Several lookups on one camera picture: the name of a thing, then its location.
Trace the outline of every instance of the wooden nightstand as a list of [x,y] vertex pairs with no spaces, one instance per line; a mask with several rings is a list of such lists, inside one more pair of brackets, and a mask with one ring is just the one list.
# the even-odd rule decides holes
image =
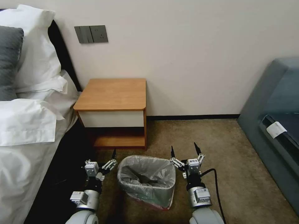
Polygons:
[[76,104],[94,147],[146,149],[145,79],[91,79]]

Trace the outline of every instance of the nightstand top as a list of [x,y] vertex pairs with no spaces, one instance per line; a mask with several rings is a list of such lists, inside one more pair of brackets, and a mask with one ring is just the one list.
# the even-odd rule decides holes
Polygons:
[[144,78],[91,79],[74,105],[74,110],[144,110],[145,106]]

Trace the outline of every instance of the brown carpet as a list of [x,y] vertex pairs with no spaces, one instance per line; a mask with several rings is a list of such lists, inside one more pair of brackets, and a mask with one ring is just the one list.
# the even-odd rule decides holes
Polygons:
[[[154,121],[148,123],[147,151],[118,150],[117,161],[128,155],[169,159],[173,145],[178,159],[195,158],[193,142],[206,154],[201,171],[215,168],[220,199],[227,223],[299,223],[299,219],[234,119]],[[98,152],[98,161],[111,158],[112,151]],[[100,223],[189,223],[192,209],[186,180],[177,170],[173,204],[168,211],[156,210],[123,193],[116,179],[117,169],[103,182],[98,209]],[[212,173],[203,177],[213,206],[219,211]]]

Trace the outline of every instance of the trash can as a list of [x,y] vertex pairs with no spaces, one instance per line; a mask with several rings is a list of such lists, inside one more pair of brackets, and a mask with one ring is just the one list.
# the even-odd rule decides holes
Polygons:
[[167,210],[172,204],[175,167],[167,159],[128,156],[118,166],[117,180],[137,200]]

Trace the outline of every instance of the black baseboard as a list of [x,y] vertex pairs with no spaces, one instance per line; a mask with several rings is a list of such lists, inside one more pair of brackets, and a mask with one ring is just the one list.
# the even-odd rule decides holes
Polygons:
[[177,115],[147,116],[148,120],[202,120],[202,119],[237,119],[240,114],[208,114],[208,115]]

